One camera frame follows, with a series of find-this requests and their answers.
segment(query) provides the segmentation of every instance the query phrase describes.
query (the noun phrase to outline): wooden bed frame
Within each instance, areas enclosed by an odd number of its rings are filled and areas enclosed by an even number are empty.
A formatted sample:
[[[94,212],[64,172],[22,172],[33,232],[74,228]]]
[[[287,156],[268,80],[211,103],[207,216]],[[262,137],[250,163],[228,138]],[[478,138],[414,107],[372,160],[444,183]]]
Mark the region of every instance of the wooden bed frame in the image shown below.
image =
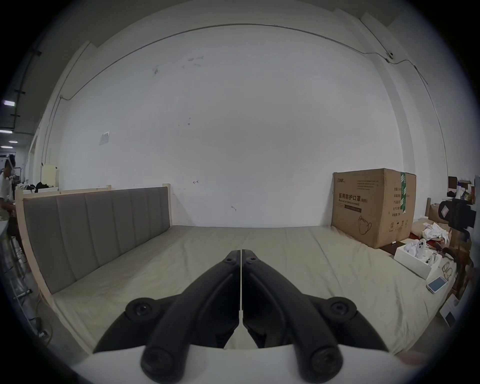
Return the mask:
[[[170,226],[172,226],[172,209],[171,209],[171,185],[163,184],[163,187],[167,188],[168,191],[168,215],[170,218]],[[42,293],[43,297],[47,301],[47,304],[50,307],[53,307],[53,295],[48,289],[48,286],[45,282],[45,279],[40,272],[38,262],[34,255],[30,239],[28,237],[28,230],[25,219],[25,210],[24,210],[24,200],[25,199],[41,199],[42,197],[60,195],[60,194],[76,194],[76,193],[90,193],[90,192],[100,192],[100,191],[111,191],[112,186],[107,185],[105,188],[91,188],[91,189],[78,189],[78,190],[69,190],[69,191],[50,191],[50,192],[39,192],[39,193],[24,193],[23,190],[15,191],[15,206],[18,227],[20,230],[20,235],[22,236],[22,242],[25,248],[25,256],[27,257],[28,264],[32,270],[32,275],[38,285],[38,289]]]

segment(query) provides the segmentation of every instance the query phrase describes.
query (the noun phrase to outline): gray headboard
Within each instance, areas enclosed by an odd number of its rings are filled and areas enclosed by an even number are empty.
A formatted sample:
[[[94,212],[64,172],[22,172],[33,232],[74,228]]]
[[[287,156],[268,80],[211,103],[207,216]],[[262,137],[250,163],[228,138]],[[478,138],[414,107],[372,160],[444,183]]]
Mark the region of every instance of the gray headboard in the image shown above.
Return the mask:
[[[167,187],[24,199],[24,214],[52,294],[170,227]]]

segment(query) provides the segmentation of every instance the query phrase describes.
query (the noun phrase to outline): white box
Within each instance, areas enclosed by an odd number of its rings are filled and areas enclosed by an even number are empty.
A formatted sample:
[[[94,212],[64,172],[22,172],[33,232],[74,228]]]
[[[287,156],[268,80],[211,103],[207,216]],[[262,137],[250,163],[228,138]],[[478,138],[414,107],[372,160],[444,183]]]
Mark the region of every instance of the white box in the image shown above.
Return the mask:
[[[442,256],[429,248],[425,248],[425,255],[429,253],[435,253],[439,256],[438,260],[430,267],[428,264],[420,261],[415,256],[412,256],[407,251],[405,251],[405,245],[402,245],[401,247],[398,247],[396,249],[393,259],[397,260],[400,264],[407,267],[410,271],[415,272],[418,276],[424,278],[425,280],[433,276],[436,269],[440,265],[440,262],[442,261]]]

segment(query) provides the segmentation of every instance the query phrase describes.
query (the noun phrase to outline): screw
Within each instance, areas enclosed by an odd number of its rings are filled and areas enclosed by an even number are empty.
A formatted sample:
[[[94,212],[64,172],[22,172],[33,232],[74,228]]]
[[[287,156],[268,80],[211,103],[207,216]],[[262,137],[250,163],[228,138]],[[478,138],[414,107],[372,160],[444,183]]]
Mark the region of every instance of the screw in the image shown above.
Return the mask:
[[[325,347],[317,350],[311,358],[312,368],[317,373],[334,373],[338,369],[337,350]]]
[[[348,305],[341,301],[337,301],[330,306],[330,309],[339,315],[344,315],[348,312]]]
[[[150,313],[151,310],[152,310],[152,307],[150,307],[150,305],[145,303],[140,303],[135,306],[135,313],[137,314],[137,316],[146,315],[147,313]]]
[[[162,348],[151,348],[145,351],[145,368],[154,374],[167,374],[173,369],[172,356]]]

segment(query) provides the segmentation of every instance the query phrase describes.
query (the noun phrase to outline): beige bedsheet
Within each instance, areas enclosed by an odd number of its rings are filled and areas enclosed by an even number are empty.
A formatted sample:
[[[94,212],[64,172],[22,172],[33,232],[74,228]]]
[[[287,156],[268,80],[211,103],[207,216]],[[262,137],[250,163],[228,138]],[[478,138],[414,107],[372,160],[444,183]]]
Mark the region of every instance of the beige bedsheet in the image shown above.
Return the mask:
[[[450,278],[449,287],[433,295],[425,280],[387,253],[334,227],[174,226],[56,293],[54,310],[79,344],[91,352],[129,301],[181,293],[235,249],[251,249],[303,293],[351,299],[392,353],[413,345],[454,280]],[[228,342],[229,348],[253,346],[240,327]]]

